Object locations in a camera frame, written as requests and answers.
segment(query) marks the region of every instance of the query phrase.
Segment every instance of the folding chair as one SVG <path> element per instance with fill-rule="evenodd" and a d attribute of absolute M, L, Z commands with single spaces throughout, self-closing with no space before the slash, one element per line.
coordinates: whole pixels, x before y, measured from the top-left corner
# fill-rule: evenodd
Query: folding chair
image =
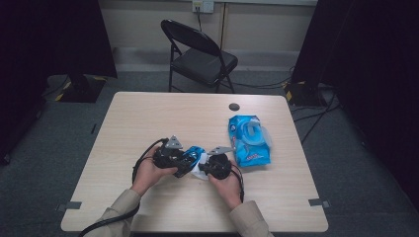
<path fill-rule="evenodd" d="M 216 93 L 220 85 L 235 93 L 229 73 L 237 66 L 236 56 L 220 50 L 206 34 L 178 22 L 163 20 L 161 29 L 171 42 L 169 92 L 172 88 L 183 92 L 172 84 L 175 71 L 207 87 L 216 87 Z M 189 49 L 182 53 L 176 42 L 188 46 Z M 221 84 L 225 78 L 228 85 Z"/>

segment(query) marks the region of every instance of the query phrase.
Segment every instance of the blue package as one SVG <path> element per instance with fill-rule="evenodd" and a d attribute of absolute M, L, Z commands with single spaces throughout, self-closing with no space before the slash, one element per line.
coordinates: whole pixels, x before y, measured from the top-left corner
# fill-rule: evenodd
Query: blue package
<path fill-rule="evenodd" d="M 265 127 L 256 116 L 235 116 L 229 120 L 228 135 L 235 148 L 236 162 L 240 167 L 271 163 L 271 140 Z"/>

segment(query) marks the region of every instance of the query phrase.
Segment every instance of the sleeve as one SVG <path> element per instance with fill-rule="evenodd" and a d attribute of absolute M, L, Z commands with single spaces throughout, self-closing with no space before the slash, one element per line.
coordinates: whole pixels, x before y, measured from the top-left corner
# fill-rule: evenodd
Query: sleeve
<path fill-rule="evenodd" d="M 274 237 L 254 200 L 235 207 L 229 216 L 237 232 L 243 237 Z"/>
<path fill-rule="evenodd" d="M 100 219 L 96 222 L 102 221 L 104 219 L 109 219 L 117 217 L 128 213 L 136 208 L 141 200 L 141 196 L 133 190 L 125 190 L 112 204 L 111 207 L 108 207 L 105 210 L 105 213 Z M 132 217 L 125 219 L 119 222 L 109 224 L 97 229 L 94 229 L 87 233 L 85 236 L 94 237 L 111 237 L 111 236 L 129 236 L 130 235 L 130 225 L 132 222 Z"/>

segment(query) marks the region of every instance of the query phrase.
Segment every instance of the table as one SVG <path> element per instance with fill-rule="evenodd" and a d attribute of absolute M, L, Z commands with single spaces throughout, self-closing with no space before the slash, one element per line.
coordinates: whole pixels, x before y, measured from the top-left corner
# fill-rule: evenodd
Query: table
<path fill-rule="evenodd" d="M 240 106 L 238 112 L 229 105 Z M 245 200 L 254 199 L 272 232 L 323 232 L 328 223 L 293 119 L 281 96 L 116 93 L 67 209 L 64 231 L 95 222 L 130 187 L 132 166 L 154 141 L 175 134 L 184 149 L 229 146 L 227 125 L 235 115 L 256 115 L 273 140 L 272 164 L 241 169 Z M 234 232 L 228 207 L 214 187 L 192 174 L 164 177 L 142 198 L 134 232 Z"/>

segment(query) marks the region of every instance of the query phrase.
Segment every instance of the gray carpet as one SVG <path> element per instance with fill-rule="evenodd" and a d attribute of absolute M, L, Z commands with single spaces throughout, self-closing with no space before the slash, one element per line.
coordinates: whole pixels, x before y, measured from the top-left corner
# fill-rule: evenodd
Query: gray carpet
<path fill-rule="evenodd" d="M 289 72 L 238 71 L 232 74 L 232 80 L 266 85 L 289 76 Z M 60 229 L 63 212 L 55 208 L 71 199 L 113 95 L 117 91 L 164 92 L 167 78 L 168 72 L 121 72 L 119 79 L 109 79 L 105 84 L 96 104 L 58 103 L 53 100 L 58 91 L 48 95 L 41 118 L 11 153 L 11 164 L 0 167 L 0 236 L 76 236 Z M 63 80 L 65 76 L 50 77 L 46 91 L 58 87 Z M 175 83 L 188 92 L 213 92 L 181 77 Z M 235 89 L 239 94 L 284 94 L 280 88 L 236 85 Z M 229 93 L 227 88 L 220 92 Z M 322 92 L 330 101 L 332 90 Z M 336 99 L 332 107 L 338 104 Z M 322 112 L 316 108 L 290 109 L 294 119 Z M 301 138 L 316 119 L 295 123 Z M 97 126 L 92 134 L 94 124 Z M 362 133 L 342 109 L 321 119 L 303 143 L 303 149 L 320 197 L 332 204 L 325 209 L 329 230 L 275 236 L 419 236 L 417 211 L 363 142 Z"/>

